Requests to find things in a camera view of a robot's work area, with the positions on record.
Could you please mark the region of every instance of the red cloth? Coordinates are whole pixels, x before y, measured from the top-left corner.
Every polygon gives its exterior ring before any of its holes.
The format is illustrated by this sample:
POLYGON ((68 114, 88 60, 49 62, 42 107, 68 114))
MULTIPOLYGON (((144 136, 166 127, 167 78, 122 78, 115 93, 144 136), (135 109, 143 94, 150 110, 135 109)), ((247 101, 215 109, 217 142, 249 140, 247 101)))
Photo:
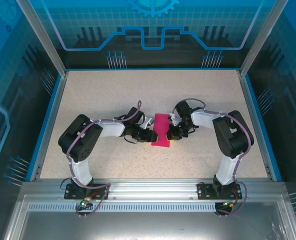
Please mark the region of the red cloth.
POLYGON ((167 131, 169 130, 169 121, 168 114, 157 113, 154 117, 154 125, 153 131, 156 132, 158 135, 158 140, 156 142, 151 143, 152 146, 159 146, 159 147, 170 147, 170 141, 167 139, 167 131))

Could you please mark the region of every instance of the enclosure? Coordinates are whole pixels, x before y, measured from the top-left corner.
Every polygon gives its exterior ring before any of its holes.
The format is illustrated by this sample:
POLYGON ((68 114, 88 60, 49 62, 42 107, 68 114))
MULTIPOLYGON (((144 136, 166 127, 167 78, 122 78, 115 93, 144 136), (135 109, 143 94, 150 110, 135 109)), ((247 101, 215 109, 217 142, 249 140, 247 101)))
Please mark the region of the enclosure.
POLYGON ((0 1, 0 223, 7 240, 296 239, 296 0, 0 1), (79 219, 58 145, 74 119, 187 98, 253 134, 238 213, 200 199, 222 157, 201 126, 170 147, 101 137, 89 168, 111 186, 79 219))

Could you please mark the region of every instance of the beige work surface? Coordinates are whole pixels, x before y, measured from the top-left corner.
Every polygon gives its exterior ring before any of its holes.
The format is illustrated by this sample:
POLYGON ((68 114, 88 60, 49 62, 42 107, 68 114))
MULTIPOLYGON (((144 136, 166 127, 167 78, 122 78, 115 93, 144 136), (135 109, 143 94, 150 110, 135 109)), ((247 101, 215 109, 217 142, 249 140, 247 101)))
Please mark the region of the beige work surface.
MULTIPOLYGON (((40 177, 71 176, 57 142, 79 114, 93 119, 117 117, 137 106, 138 100, 142 100, 141 110, 146 116, 168 114, 185 98, 202 99, 208 110, 240 111, 255 135, 235 70, 71 71, 40 177)), ((200 106, 193 101, 189 104, 193 108, 200 106)), ((221 156, 214 131, 200 127, 188 138, 171 142, 169 148, 103 137, 88 159, 94 178, 212 178, 221 156)), ((256 137, 237 176, 267 177, 256 137)))

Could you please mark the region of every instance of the gear icon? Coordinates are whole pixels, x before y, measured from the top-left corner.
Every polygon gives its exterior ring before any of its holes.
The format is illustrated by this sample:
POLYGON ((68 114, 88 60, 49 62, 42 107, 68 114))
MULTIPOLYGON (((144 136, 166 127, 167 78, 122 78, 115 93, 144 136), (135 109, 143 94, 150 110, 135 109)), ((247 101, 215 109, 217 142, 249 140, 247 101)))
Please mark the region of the gear icon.
POLYGON ((10 24, 17 16, 15 0, 0 0, 0 17, 6 24, 10 24))
POLYGON ((173 10, 174 4, 178 4, 179 0, 129 0, 129 3, 138 14, 154 18, 155 15, 161 17, 162 14, 168 14, 168 10, 173 10))

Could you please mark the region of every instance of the vented metal strip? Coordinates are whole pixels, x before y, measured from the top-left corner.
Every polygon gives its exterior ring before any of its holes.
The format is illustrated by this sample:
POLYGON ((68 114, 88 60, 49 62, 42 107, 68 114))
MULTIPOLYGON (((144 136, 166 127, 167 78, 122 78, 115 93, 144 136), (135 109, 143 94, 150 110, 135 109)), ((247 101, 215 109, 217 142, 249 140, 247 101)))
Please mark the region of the vented metal strip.
MULTIPOLYGON (((90 212, 98 203, 93 202, 90 212)), ((29 212, 74 212, 78 203, 75 202, 34 202, 28 207, 29 212)), ((132 212, 132 213, 164 213, 164 212, 215 212, 214 202, 105 202, 98 212, 132 212)))

